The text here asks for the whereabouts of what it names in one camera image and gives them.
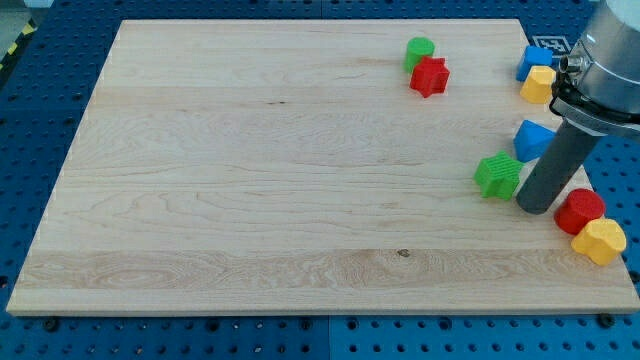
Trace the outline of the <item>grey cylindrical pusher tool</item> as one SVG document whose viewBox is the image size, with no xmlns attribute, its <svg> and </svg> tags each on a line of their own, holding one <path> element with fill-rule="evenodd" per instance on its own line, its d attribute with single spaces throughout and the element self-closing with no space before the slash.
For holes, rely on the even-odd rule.
<svg viewBox="0 0 640 360">
<path fill-rule="evenodd" d="M 516 196 L 527 213 L 545 213 L 602 138 L 565 119 Z"/>
</svg>

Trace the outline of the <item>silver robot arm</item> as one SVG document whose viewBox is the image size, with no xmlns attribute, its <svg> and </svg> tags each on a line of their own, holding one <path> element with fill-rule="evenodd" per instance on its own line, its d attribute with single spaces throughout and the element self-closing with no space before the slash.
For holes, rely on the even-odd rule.
<svg viewBox="0 0 640 360">
<path fill-rule="evenodd" d="M 639 3 L 600 2 L 571 52 L 559 61 L 549 105 L 562 118 L 516 202 L 546 212 L 607 135 L 639 140 Z"/>
</svg>

